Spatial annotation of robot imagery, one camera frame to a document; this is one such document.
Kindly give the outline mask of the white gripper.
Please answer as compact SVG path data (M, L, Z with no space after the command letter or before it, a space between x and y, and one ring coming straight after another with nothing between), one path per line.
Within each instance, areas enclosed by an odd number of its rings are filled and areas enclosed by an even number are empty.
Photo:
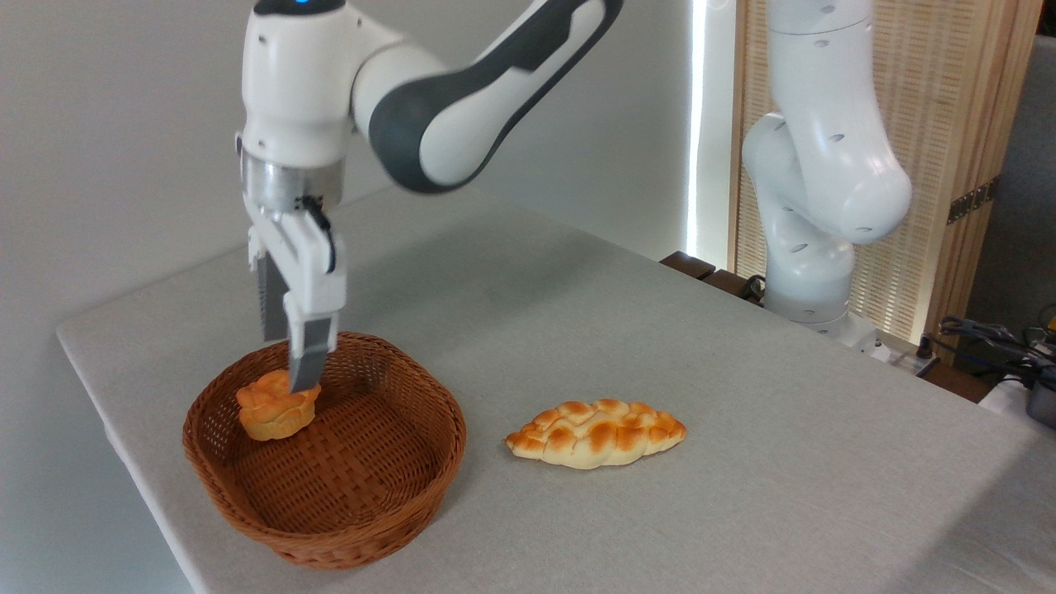
M346 244L309 211L279 214L247 199L248 262L265 342L288 336L290 393L319 384L346 304Z

